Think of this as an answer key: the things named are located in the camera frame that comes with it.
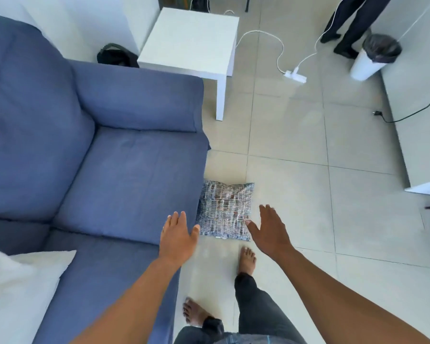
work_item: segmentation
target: patterned cushion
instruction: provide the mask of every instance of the patterned cushion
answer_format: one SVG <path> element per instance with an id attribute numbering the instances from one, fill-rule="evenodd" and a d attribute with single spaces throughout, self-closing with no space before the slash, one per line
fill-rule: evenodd
<path id="1" fill-rule="evenodd" d="M 250 218 L 254 187 L 254 183 L 226 185 L 205 180 L 196 218 L 201 235 L 249 241 L 244 220 Z"/>

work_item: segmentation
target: black shoe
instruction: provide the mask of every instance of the black shoe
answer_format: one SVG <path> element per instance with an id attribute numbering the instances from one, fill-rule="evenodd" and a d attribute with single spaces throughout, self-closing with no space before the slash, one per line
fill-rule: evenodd
<path id="1" fill-rule="evenodd" d="M 334 40 L 337 40 L 338 38 L 340 38 L 341 37 L 341 35 L 340 34 L 324 34 L 323 36 L 322 36 L 322 38 L 320 39 L 320 42 L 321 43 L 327 43 L 327 42 L 329 42 L 329 41 L 334 41 Z"/>
<path id="2" fill-rule="evenodd" d="M 340 48 L 338 45 L 334 48 L 333 52 L 335 52 L 336 54 L 342 55 L 347 59 L 356 59 L 356 57 L 358 56 L 358 52 L 355 49 L 353 49 L 351 46 Z"/>

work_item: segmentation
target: black trash bag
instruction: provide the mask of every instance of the black trash bag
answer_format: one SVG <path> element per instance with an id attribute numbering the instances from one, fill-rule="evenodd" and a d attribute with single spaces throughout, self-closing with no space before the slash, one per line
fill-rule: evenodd
<path id="1" fill-rule="evenodd" d="M 97 53 L 97 63 L 127 67 L 138 67 L 138 56 L 123 46 L 109 43 Z"/>
<path id="2" fill-rule="evenodd" d="M 191 0 L 191 11 L 210 13 L 210 0 Z"/>
<path id="3" fill-rule="evenodd" d="M 372 34 L 363 42 L 363 49 L 374 63 L 393 63 L 403 50 L 400 42 L 389 35 Z"/>

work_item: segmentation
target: white side table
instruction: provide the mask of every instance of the white side table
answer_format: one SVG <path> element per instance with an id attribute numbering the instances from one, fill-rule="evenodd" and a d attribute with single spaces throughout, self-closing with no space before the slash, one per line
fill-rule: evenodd
<path id="1" fill-rule="evenodd" d="M 140 67 L 217 80 L 216 118 L 223 120 L 239 18 L 163 8 L 137 60 Z"/>

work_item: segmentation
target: black trousers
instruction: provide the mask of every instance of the black trousers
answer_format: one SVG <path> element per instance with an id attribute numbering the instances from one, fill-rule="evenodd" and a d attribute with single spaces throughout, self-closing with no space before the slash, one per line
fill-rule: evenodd
<path id="1" fill-rule="evenodd" d="M 372 23 L 379 17 L 381 12 L 388 5 L 390 0 L 344 0 L 338 7 L 337 14 L 333 13 L 330 21 L 328 22 L 325 31 L 329 29 L 326 35 L 333 35 L 336 31 L 343 26 L 344 22 L 358 10 L 354 21 L 350 24 L 349 29 L 344 35 L 341 42 L 338 44 L 339 48 L 346 48 L 351 46 L 367 31 Z"/>
<path id="2" fill-rule="evenodd" d="M 272 300 L 269 294 L 258 289 L 255 279 L 240 273 L 234 282 L 239 304 L 239 333 L 276 336 L 306 344 L 298 330 Z M 202 328 L 187 326 L 178 333 L 174 344 L 212 344 L 231 333 L 225 332 L 220 319 L 208 317 Z"/>

